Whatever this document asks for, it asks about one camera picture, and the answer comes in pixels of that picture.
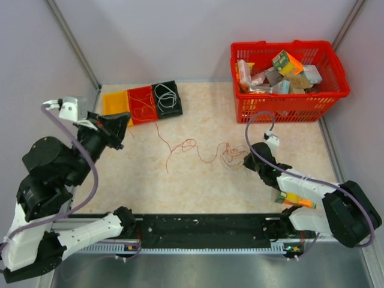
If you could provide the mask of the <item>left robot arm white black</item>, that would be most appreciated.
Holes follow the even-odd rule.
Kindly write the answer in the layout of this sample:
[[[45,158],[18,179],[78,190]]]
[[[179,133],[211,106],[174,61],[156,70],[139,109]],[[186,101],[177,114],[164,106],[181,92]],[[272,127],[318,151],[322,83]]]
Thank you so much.
[[[73,197],[69,188],[81,185],[89,173],[96,172],[95,163],[106,148],[123,148],[130,118],[127,112],[109,116],[88,113],[91,126],[77,126],[72,146],[47,136],[23,156],[28,175],[19,185],[14,220],[1,245],[6,283],[44,275],[96,242],[134,235],[135,217],[123,206],[76,229],[50,229],[59,220],[62,206]]]

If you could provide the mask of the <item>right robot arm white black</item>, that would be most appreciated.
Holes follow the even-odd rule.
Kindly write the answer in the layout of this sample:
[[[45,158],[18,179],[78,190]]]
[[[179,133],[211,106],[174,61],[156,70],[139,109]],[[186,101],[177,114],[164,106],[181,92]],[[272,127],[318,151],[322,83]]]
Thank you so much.
[[[308,230],[331,235],[349,248],[367,247],[374,240],[374,231],[382,225],[380,215],[356,182],[334,184],[307,177],[290,165],[277,163],[265,142],[251,146],[244,166],[256,172],[265,185],[315,205],[290,210],[280,222],[286,237]]]

